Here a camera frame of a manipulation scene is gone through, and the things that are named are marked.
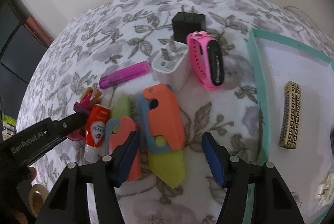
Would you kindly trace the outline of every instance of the pink smartwatch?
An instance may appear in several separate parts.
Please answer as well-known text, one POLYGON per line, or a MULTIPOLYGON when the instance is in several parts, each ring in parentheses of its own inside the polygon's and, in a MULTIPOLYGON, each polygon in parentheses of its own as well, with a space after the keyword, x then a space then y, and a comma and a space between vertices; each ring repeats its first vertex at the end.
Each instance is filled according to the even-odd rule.
POLYGON ((206 32, 188 34, 190 63, 200 84, 208 91, 222 87, 223 55, 219 43, 206 32))

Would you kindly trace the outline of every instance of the greek key pattern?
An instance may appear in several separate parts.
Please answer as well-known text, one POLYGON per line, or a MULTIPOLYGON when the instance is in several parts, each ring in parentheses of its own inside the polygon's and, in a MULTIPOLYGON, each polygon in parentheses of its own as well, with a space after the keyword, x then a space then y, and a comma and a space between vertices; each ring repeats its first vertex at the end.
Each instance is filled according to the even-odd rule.
POLYGON ((284 86, 284 115, 278 145, 287 149, 297 147, 298 130, 300 123, 300 86, 289 81, 284 86))

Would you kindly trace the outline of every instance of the charger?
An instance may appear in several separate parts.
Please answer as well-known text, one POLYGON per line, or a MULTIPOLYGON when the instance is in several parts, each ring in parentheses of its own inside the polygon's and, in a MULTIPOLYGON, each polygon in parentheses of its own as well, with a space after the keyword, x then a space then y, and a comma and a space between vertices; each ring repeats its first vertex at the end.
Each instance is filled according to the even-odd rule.
POLYGON ((195 14, 194 7, 191 12, 185 12, 184 6, 172 19, 174 40, 187 44, 187 35, 196 31, 206 31, 205 15, 195 14))
POLYGON ((190 73, 189 48, 186 44, 171 41, 162 48, 152 62, 159 82, 169 85, 174 93, 179 92, 190 73))

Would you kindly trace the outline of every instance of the hand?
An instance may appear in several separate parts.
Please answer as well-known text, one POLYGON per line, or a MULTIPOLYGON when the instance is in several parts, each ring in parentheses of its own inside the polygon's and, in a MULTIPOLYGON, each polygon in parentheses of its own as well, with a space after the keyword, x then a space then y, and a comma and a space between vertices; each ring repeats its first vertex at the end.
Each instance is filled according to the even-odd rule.
MULTIPOLYGON (((28 175, 28 179, 32 182, 36 178, 37 171, 34 167, 28 167, 28 168, 30 170, 30 174, 28 175)), ((19 212, 17 210, 12 210, 12 213, 20 224, 28 224, 28 220, 27 220, 24 213, 19 212)))

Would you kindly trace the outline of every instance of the pink lighter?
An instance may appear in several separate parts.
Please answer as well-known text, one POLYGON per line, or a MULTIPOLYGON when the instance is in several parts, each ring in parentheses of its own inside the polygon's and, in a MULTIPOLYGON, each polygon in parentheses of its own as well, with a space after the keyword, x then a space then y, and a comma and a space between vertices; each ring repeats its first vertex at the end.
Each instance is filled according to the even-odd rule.
POLYGON ((140 77, 148 72, 150 72, 150 65, 147 61, 143 61, 101 77, 100 88, 106 89, 124 81, 140 77))

